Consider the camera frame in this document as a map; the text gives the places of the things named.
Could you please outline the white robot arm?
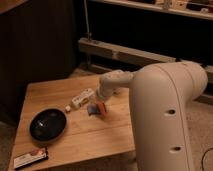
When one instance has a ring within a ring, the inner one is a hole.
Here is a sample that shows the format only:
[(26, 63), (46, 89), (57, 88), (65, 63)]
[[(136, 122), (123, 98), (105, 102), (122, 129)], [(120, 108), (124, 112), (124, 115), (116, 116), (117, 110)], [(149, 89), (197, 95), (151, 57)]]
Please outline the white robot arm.
[(186, 104), (199, 97), (207, 83), (205, 69), (190, 61), (100, 76), (96, 96), (102, 101), (121, 87), (129, 90), (138, 171), (195, 171)]

